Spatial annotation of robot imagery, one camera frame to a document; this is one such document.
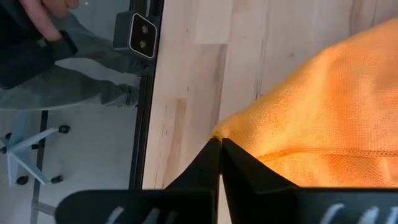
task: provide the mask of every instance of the light wood surface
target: light wood surface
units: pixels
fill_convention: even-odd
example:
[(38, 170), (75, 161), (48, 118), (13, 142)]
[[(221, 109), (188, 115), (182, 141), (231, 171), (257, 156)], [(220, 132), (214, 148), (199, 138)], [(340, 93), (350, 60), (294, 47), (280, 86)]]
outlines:
[(396, 16), (397, 0), (165, 0), (143, 187), (166, 187), (219, 121), (312, 55)]

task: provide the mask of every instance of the chair wheel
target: chair wheel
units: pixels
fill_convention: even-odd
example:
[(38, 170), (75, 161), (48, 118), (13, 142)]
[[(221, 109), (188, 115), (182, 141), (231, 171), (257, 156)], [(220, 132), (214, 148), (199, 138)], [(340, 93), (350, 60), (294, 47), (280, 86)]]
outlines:
[(6, 137), (7, 140), (10, 140), (10, 138), (11, 138), (11, 133), (7, 133), (5, 137)]
[(56, 176), (51, 179), (51, 184), (57, 184), (63, 181), (63, 177), (61, 175)]
[(28, 181), (29, 181), (29, 177), (28, 176), (19, 177), (17, 179), (17, 185), (23, 186), (23, 185), (27, 184)]
[(67, 126), (67, 125), (61, 125), (61, 126), (59, 127), (59, 129), (58, 129), (58, 132), (59, 132), (59, 133), (62, 133), (62, 134), (68, 134), (69, 130), (70, 130), (70, 127), (69, 127), (69, 126)]
[(32, 150), (36, 150), (36, 149), (39, 149), (39, 145), (38, 144), (33, 144), (32, 145)]

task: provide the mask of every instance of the gray pants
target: gray pants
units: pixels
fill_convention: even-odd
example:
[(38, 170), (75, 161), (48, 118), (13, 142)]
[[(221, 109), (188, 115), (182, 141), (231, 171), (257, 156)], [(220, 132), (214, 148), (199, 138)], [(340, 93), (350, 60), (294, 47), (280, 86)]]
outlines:
[[(52, 18), (59, 30), (65, 30), (78, 48), (75, 58), (90, 58), (103, 66), (126, 73), (130, 60), (115, 52), (110, 40), (95, 36), (69, 13), (66, 19)], [(43, 74), (11, 89), (0, 90), (0, 109), (51, 110), (79, 104), (134, 106), (139, 90), (94, 80), (76, 70), (57, 65)]]

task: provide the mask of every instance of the hand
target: hand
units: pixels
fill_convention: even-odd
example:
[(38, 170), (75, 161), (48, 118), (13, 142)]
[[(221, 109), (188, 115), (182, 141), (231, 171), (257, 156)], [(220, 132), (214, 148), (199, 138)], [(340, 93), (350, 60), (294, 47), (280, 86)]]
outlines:
[(62, 35), (47, 15), (46, 9), (59, 18), (68, 16), (68, 8), (76, 9), (79, 0), (19, 0), (36, 29), (48, 41), (58, 41)]

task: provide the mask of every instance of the orange towel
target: orange towel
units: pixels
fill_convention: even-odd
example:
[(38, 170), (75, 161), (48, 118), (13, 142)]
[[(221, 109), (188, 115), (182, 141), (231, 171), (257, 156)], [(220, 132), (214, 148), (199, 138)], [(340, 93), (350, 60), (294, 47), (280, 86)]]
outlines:
[(300, 186), (398, 186), (398, 19), (331, 46), (214, 132)]

